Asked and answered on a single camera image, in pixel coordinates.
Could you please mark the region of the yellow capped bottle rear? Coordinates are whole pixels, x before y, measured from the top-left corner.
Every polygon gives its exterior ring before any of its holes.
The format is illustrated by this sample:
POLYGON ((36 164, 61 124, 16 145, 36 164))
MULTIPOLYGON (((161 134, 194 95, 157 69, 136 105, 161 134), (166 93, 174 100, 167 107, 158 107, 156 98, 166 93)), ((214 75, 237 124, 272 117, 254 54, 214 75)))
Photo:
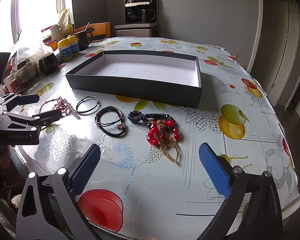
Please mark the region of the yellow capped bottle rear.
POLYGON ((80 53, 77 37, 75 35, 69 35, 67 39, 69 40, 70 43, 72 55, 77 56, 80 53))

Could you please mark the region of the white paper cup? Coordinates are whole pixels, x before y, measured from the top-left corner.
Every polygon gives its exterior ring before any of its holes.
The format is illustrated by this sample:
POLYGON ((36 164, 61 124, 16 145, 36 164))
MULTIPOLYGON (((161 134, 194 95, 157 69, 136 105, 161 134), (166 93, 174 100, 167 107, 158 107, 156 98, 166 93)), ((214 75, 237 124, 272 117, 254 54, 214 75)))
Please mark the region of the white paper cup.
POLYGON ((61 31, 60 31, 60 26, 58 24, 53 25, 50 28, 50 32, 51 32, 52 40, 56 40, 57 42, 61 40, 61 31))

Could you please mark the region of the black shallow box tray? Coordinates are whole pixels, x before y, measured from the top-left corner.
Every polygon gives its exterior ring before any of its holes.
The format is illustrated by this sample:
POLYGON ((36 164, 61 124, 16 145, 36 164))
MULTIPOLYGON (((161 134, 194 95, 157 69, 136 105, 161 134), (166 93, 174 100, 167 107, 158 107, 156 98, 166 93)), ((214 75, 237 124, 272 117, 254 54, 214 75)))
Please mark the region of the black shallow box tray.
POLYGON ((66 74, 71 88, 196 108, 198 58, 150 50, 106 50, 66 74))

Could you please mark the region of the grey cabinet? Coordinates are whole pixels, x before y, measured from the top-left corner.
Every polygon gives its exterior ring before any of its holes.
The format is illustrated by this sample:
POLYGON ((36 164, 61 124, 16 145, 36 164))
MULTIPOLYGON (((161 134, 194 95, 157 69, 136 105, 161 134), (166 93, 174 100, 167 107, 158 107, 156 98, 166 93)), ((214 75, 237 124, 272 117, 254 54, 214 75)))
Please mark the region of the grey cabinet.
POLYGON ((115 26, 117 37, 156 37, 157 30, 157 23, 133 23, 115 26))

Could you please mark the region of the wooden chair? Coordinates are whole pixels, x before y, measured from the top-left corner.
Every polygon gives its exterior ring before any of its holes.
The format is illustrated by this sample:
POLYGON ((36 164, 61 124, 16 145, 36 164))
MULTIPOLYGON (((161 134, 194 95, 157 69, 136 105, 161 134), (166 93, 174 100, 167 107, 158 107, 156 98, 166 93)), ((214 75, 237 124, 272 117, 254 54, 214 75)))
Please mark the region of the wooden chair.
POLYGON ((111 23, 89 23, 83 27, 74 30, 74 34, 80 31, 86 30, 89 34, 88 37, 92 37, 93 40, 100 40, 101 37, 110 38, 111 37, 111 23))

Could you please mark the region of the fruit print tablecloth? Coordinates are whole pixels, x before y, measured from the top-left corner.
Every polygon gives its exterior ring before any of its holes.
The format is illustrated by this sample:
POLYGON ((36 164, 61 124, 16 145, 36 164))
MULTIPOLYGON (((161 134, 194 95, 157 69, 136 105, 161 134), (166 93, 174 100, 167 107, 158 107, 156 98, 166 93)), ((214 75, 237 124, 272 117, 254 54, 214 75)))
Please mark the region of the fruit print tablecloth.
POLYGON ((199 159, 207 142, 231 166, 273 177, 282 215, 300 207, 298 178, 283 128, 261 86, 225 49, 164 38, 110 38, 57 72, 30 93, 39 102, 16 113, 32 116, 67 100, 82 114, 50 124, 35 146, 18 155, 38 174, 67 167, 91 144, 101 159, 77 204, 93 227, 136 239, 196 239, 225 197, 199 159), (66 74, 106 50, 150 50, 198 58, 202 94, 196 108, 70 87, 66 74))

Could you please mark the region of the yellow capped bottle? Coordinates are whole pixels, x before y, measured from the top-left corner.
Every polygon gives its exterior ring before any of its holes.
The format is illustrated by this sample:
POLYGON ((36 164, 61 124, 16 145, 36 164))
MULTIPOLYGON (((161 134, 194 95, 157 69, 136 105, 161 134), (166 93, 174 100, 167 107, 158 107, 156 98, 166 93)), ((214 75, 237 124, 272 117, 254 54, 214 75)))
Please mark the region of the yellow capped bottle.
POLYGON ((72 55, 77 56, 80 53, 77 37, 75 35, 69 35, 67 39, 69 40, 70 43, 72 55))
POLYGON ((57 46, 62 61, 68 61, 73 58, 71 44, 67 38, 60 40, 57 46))

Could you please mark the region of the bananas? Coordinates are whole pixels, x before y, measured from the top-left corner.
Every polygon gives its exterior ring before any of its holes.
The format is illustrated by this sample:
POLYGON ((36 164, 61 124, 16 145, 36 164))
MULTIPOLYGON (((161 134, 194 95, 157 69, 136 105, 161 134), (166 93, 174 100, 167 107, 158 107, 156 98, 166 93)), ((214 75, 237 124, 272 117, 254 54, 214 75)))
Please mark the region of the bananas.
POLYGON ((235 56, 229 56, 230 59, 232 59, 233 61, 236 61, 240 66, 244 66, 243 63, 239 62, 238 60, 238 55, 235 55, 235 56))

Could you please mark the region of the dark glass jar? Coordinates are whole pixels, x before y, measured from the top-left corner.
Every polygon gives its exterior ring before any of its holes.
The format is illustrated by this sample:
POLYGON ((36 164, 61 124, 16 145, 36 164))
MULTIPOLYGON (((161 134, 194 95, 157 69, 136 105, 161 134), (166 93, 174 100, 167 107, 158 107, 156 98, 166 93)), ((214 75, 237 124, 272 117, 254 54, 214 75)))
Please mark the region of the dark glass jar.
POLYGON ((43 74, 51 74, 57 67, 58 61, 54 53, 47 54, 39 59, 39 69, 43 74))

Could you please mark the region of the yellow capped bottle front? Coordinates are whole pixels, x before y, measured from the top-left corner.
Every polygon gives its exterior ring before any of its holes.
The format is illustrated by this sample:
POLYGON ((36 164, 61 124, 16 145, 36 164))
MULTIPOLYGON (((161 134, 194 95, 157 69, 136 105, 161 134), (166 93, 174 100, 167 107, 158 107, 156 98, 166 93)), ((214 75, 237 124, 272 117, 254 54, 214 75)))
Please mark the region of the yellow capped bottle front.
POLYGON ((67 38, 60 40, 57 46, 62 61, 68 61, 73 58, 71 44, 67 38))

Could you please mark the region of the black coffee machine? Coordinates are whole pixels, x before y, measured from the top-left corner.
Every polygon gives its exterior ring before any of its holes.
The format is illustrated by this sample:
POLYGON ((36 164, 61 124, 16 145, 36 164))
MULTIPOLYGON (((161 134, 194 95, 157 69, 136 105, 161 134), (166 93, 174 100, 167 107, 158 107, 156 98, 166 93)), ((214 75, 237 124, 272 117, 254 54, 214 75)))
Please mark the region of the black coffee machine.
POLYGON ((144 11, 149 11, 147 23, 158 22, 158 0, 125 0, 125 24, 142 23, 144 11))

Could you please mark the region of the black mug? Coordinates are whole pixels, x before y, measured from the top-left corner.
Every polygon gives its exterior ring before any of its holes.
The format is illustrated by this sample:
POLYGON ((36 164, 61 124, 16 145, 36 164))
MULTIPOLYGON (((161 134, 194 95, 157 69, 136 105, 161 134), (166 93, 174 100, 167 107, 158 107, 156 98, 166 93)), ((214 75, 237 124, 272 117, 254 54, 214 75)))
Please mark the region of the black mug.
POLYGON ((80 28, 74 30, 74 35, 77 37, 79 50, 83 51, 89 47, 89 44, 93 41, 94 28, 80 28))

